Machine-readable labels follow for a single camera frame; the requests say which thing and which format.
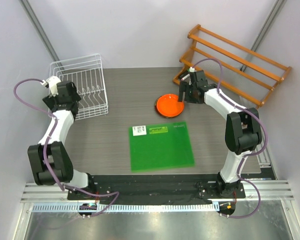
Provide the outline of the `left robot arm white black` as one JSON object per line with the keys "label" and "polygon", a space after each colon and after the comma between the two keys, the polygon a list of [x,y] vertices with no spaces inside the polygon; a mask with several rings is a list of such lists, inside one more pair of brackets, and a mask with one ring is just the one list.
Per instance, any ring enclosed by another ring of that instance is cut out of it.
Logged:
{"label": "left robot arm white black", "polygon": [[64,143],[70,127],[79,111],[80,95],[72,81],[60,81],[53,76],[49,79],[50,94],[42,100],[50,109],[51,122],[42,139],[28,147],[27,154],[37,185],[52,186],[56,177],[61,184],[79,189],[83,198],[90,200],[97,192],[89,173],[74,169]]}

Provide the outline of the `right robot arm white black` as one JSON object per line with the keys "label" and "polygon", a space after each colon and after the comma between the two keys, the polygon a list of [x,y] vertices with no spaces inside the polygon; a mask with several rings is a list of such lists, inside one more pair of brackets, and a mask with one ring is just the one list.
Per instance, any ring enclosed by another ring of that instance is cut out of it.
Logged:
{"label": "right robot arm white black", "polygon": [[179,84],[178,101],[206,104],[225,119],[225,144],[228,149],[223,168],[215,183],[216,194],[228,198],[241,183],[242,166],[262,141],[259,113],[246,108],[226,96],[214,83],[209,84],[203,70],[188,70],[189,81]]}

